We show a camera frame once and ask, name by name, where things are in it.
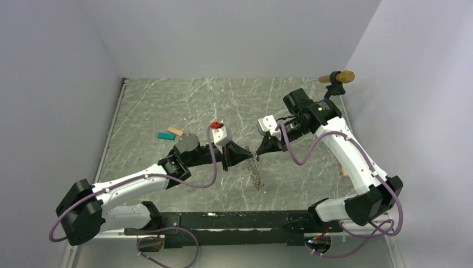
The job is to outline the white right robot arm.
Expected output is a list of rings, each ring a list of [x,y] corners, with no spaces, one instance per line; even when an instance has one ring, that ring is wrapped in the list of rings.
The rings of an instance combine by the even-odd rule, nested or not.
[[[333,101],[325,98],[315,102],[300,88],[286,95],[283,102],[292,118],[277,122],[270,115],[257,121],[264,137],[257,155],[288,151],[295,157],[291,142],[311,133],[317,137],[315,142],[322,141],[345,168],[356,192],[310,206],[307,223],[313,231],[323,231],[331,221],[351,220],[364,226],[398,204],[403,182],[398,176],[389,176],[368,156]]]

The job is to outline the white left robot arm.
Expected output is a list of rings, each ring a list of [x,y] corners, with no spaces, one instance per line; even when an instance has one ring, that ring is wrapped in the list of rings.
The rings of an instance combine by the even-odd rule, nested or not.
[[[63,240],[54,237],[58,226],[65,232],[64,240],[72,246],[114,229],[134,228],[148,235],[156,233],[164,223],[153,202],[144,201],[132,206],[125,203],[177,185],[208,188],[215,183],[216,177],[204,185],[189,183],[190,167],[211,164],[217,173],[219,162],[224,170],[228,170],[253,157],[248,149],[232,140],[224,141],[223,145],[214,144],[210,135],[207,140],[207,145],[201,145],[196,135],[185,134],[165,158],[142,171],[104,183],[89,184],[85,179],[77,181],[56,208],[58,220],[49,233],[50,241]]]

